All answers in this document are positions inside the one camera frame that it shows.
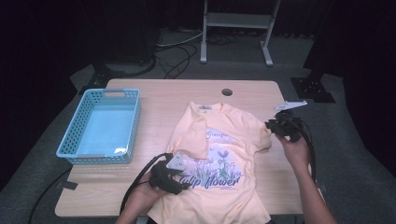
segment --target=white metal frame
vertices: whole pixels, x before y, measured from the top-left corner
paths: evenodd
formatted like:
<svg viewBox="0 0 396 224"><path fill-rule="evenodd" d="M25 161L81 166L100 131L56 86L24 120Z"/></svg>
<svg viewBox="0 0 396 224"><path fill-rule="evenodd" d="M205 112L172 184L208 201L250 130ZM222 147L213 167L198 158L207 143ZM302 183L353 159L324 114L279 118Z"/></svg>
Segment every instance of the white metal frame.
<svg viewBox="0 0 396 224"><path fill-rule="evenodd" d="M264 55L267 66L273 66L270 52L268 50L268 42L274 28L276 14L279 9L280 0L276 0L273 13L271 15L252 15L252 14L233 14L233 13L215 13L207 12L207 2L205 0L204 8L204 26L201 42L201 63L207 62L206 57L206 30L207 26L222 27L243 27L243 28L259 28L267 29L267 34L263 41L260 41L262 53Z"/></svg>

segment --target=blue plastic basket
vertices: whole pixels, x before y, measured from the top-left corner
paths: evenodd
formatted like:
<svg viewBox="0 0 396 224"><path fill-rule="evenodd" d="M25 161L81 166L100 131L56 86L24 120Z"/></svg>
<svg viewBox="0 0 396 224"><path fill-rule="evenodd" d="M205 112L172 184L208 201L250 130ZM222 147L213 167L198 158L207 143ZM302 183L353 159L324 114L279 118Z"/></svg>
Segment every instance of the blue plastic basket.
<svg viewBox="0 0 396 224"><path fill-rule="evenodd" d="M140 90L86 90L56 155L74 165L132 160L140 115Z"/></svg>

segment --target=person's right arm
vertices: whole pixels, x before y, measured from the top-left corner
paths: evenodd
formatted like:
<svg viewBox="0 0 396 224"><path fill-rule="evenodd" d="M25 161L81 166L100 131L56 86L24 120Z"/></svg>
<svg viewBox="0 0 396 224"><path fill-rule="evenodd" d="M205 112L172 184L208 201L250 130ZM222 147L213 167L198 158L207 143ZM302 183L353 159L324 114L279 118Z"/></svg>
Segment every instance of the person's right arm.
<svg viewBox="0 0 396 224"><path fill-rule="evenodd" d="M297 177L305 223L337 223L309 173L310 155L305 140L301 137L299 141L292 143L283 136L276 137L283 145L285 156Z"/></svg>

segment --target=table top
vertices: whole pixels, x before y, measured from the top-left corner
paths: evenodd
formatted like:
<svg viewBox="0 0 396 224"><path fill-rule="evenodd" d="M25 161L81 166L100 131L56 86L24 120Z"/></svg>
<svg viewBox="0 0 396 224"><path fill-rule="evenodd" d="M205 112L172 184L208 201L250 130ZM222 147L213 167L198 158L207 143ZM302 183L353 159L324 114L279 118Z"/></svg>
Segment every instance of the table top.
<svg viewBox="0 0 396 224"><path fill-rule="evenodd" d="M63 189L56 205L59 217L115 217L122 198L138 173L165 152L170 136L189 102L226 103L250 112L262 122L272 119L274 107L284 103L273 81L112 79L107 88L140 90L141 115L130 164L74 165L68 181L76 189ZM232 95L222 93L231 90ZM301 214L299 188L283 147L271 135L272 146L254 156L256 190L270 215Z"/></svg>

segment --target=t-shirt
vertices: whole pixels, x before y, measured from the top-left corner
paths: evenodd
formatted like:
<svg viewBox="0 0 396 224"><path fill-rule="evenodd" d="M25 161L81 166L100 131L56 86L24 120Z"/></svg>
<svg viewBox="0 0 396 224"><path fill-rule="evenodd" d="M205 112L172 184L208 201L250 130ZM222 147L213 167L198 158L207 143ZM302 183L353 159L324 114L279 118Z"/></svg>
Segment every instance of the t-shirt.
<svg viewBox="0 0 396 224"><path fill-rule="evenodd" d="M266 223L270 216L256 192L255 152L271 146L269 131L252 114L230 105L190 102L167 152L183 153L176 176L191 186L156 202L157 223Z"/></svg>

